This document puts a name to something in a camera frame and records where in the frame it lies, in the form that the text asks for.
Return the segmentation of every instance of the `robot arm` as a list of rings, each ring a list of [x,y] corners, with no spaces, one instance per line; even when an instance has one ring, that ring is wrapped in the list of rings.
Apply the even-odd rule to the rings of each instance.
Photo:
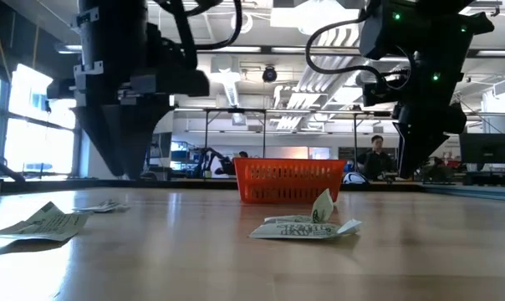
[[[364,106],[397,102],[392,118],[400,134],[398,171],[408,178],[449,136],[464,131],[467,117],[459,104],[450,105],[462,65],[474,35],[490,33],[494,26],[484,13],[459,12],[473,0],[370,0],[353,21],[336,23],[314,33],[307,44],[307,63],[317,72],[339,74],[356,69],[371,72],[376,83],[363,88]],[[410,70],[386,80],[370,66],[326,70],[309,57],[312,42],[323,32],[349,23],[364,22],[360,53],[378,60],[388,54],[406,56]]]
[[[202,177],[204,171],[210,171],[212,169],[213,159],[215,158],[219,159],[222,167],[221,169],[217,169],[216,174],[236,174],[234,171],[234,165],[228,157],[223,156],[221,153],[212,149],[211,147],[202,148],[200,151],[201,155],[195,172],[196,177]]]
[[[175,21],[181,44],[161,37],[147,22],[147,0],[78,0],[73,29],[82,42],[74,78],[55,80],[48,98],[76,98],[82,129],[115,176],[138,179],[145,149],[158,121],[169,111],[169,95],[207,96],[206,75],[196,70],[197,49],[216,49],[236,40],[242,26],[241,0],[234,0],[236,29],[220,43],[195,45],[187,17],[221,0],[196,0],[187,12],[181,0],[157,0]]]

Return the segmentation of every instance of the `fluorescent light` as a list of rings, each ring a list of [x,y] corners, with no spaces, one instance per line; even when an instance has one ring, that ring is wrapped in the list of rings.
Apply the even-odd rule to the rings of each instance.
[[[310,54],[332,54],[332,55],[354,55],[360,56],[359,49],[356,47],[319,47],[313,46],[310,49]]]
[[[267,110],[268,113],[312,113],[312,110]]]
[[[505,50],[481,50],[477,53],[478,57],[505,57]]]
[[[259,53],[262,49],[259,47],[248,46],[228,46],[214,50],[214,52],[228,52],[228,53]]]
[[[304,47],[273,47],[271,51],[274,53],[301,53],[304,54]]]
[[[200,104],[200,105],[187,105],[187,108],[178,108],[179,110],[181,109],[192,109],[192,110],[195,110],[195,109],[215,109],[216,106],[215,105],[204,105],[204,104]]]
[[[65,45],[65,49],[70,51],[82,51],[82,45]]]
[[[227,134],[260,134],[262,132],[256,132],[254,130],[223,130],[222,132]]]
[[[176,108],[176,112],[202,112],[204,109],[201,108]]]
[[[336,99],[336,103],[340,105],[349,105],[353,104],[355,100],[362,96],[362,88],[350,88],[350,87],[342,87],[334,93],[334,99]]]
[[[186,133],[206,133],[205,130],[184,130]],[[209,130],[208,133],[221,133],[220,130]]]
[[[408,62],[409,59],[407,58],[401,58],[401,57],[385,57],[385,58],[382,58],[380,60],[372,60],[373,62],[380,62],[380,63],[389,63],[389,62],[392,62],[392,63],[404,63],[404,62]]]
[[[82,53],[82,45],[63,45],[58,43],[55,45],[55,49],[60,54],[81,54]]]
[[[463,8],[463,9],[459,12],[459,14],[467,16],[467,15],[470,13],[470,11],[471,11],[471,10],[472,10],[472,8],[470,8],[470,7],[468,6],[468,7]]]
[[[344,110],[344,111],[335,111],[335,110],[321,110],[321,111],[317,111],[316,113],[318,114],[345,114],[345,115],[353,115],[353,114],[364,114],[365,112],[363,111],[348,111],[348,110]]]

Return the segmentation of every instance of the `paper money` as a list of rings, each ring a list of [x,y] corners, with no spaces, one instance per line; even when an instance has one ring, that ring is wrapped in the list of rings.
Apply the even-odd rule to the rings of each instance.
[[[0,237],[11,239],[48,239],[62,242],[84,227],[90,213],[65,214],[52,202],[28,220],[0,230]]]
[[[101,202],[99,205],[94,207],[86,207],[86,208],[73,208],[74,211],[77,212],[94,212],[94,213],[107,213],[107,212],[125,212],[130,209],[130,206],[115,202],[113,200],[108,200]]]
[[[310,216],[267,217],[249,237],[328,239],[359,231],[362,222],[353,219],[343,226],[328,223],[333,211],[333,200],[327,189],[314,202]]]

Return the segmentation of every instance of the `basket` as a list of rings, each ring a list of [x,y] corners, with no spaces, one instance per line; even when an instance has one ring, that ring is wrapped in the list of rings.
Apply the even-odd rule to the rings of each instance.
[[[336,201],[346,161],[235,158],[244,203],[314,203],[327,188]]]

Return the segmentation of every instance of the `desk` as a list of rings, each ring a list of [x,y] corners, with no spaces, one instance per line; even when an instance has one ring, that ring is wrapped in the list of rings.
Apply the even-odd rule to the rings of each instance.
[[[464,185],[494,185],[505,187],[505,171],[470,171]]]
[[[332,221],[363,221],[359,236],[305,242],[247,235],[310,206],[243,206],[237,191],[93,189],[3,197],[0,228],[48,201],[66,211],[108,198],[132,208],[92,216],[64,245],[0,251],[0,300],[505,300],[505,202],[342,191]]]

